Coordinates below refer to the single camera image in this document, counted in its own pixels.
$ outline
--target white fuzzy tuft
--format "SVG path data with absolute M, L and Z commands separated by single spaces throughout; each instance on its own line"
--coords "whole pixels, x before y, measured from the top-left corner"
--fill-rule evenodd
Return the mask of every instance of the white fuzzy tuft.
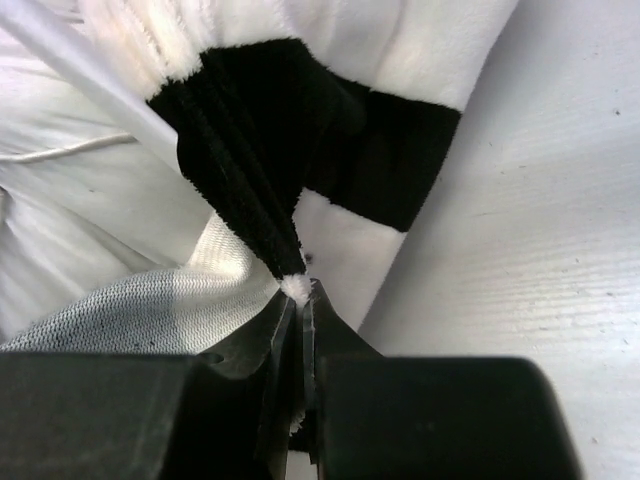
M 280 282 L 280 290 L 284 294 L 295 300 L 300 307 L 307 304 L 311 295 L 311 278 L 309 275 L 296 273 L 295 275 L 285 275 Z

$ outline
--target black and white towel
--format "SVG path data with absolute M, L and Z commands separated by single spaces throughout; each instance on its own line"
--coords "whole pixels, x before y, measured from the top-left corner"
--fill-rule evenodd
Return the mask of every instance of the black and white towel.
M 209 219 L 183 264 L 99 285 L 1 348 L 198 352 L 277 288 L 306 302 L 310 277 L 358 328 L 515 3 L 81 0 L 82 33 L 176 132 L 167 155 Z M 18 23 L 35 50 L 60 48 Z

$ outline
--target white table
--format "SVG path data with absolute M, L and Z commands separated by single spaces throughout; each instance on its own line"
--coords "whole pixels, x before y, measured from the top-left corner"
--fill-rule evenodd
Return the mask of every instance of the white table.
M 640 2 L 522 0 L 363 327 L 519 354 L 587 477 L 640 478 Z

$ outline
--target clothing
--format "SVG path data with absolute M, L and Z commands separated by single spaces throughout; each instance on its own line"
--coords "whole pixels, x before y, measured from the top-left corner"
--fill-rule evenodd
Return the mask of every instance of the clothing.
M 1 127 L 2 348 L 195 353 L 308 275 L 359 327 L 514 5 L 0 1 L 3 90 L 47 84 Z

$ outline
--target black fabric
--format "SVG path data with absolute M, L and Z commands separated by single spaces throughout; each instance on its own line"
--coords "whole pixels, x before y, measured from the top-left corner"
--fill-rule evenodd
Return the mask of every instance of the black fabric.
M 291 220 L 303 187 L 406 231 L 460 113 L 373 92 L 300 40 L 211 49 L 149 101 L 178 132 L 183 175 L 277 278 L 304 272 Z

